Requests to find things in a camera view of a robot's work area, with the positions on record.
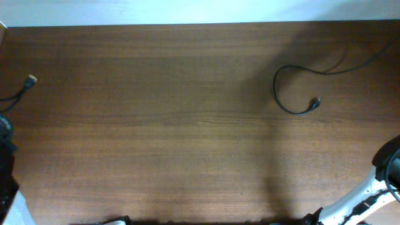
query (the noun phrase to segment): brown wooden surface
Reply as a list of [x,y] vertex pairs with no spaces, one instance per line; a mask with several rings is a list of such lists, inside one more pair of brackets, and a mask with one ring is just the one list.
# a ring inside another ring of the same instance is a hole
[[[400,45],[339,76],[283,64],[354,66],[399,22],[10,28],[1,96],[39,78],[6,116],[15,177],[38,224],[118,215],[161,221],[303,217],[365,177],[400,133]],[[368,218],[397,224],[400,205]]]

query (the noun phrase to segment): cable connector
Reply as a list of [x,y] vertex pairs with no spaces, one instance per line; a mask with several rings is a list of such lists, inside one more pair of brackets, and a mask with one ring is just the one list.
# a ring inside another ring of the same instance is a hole
[[38,79],[35,76],[29,75],[25,80],[24,89],[29,89],[33,87],[37,81]]

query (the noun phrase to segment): light blue wall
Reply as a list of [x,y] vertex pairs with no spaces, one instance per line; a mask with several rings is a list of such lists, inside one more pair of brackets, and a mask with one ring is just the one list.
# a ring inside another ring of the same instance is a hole
[[0,0],[13,26],[400,19],[399,0]]

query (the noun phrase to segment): black and white device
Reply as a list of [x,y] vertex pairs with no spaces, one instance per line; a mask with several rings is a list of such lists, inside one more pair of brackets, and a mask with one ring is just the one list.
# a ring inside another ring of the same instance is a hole
[[[14,164],[12,144],[13,127],[0,116],[0,219],[3,225],[35,225],[25,204],[25,199],[18,191],[18,184],[11,176]],[[301,225],[355,225],[379,208],[395,200],[400,202],[400,135],[387,142],[372,160],[372,169],[364,181],[334,204],[318,209],[296,222],[275,224]],[[158,222],[131,221],[129,217],[119,217],[112,221],[97,224],[107,225],[145,225]],[[165,225],[187,225],[187,223],[168,222]],[[265,221],[246,223],[266,225]]]

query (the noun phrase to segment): wooden table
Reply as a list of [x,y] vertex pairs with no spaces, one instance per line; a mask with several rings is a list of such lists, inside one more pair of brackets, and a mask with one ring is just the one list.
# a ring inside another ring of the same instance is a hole
[[[39,78],[6,116],[14,175],[37,224],[119,215],[161,221],[301,218],[346,194],[400,133],[400,45],[355,66],[400,22],[279,22],[7,30],[1,96]],[[397,224],[400,205],[367,221]]]

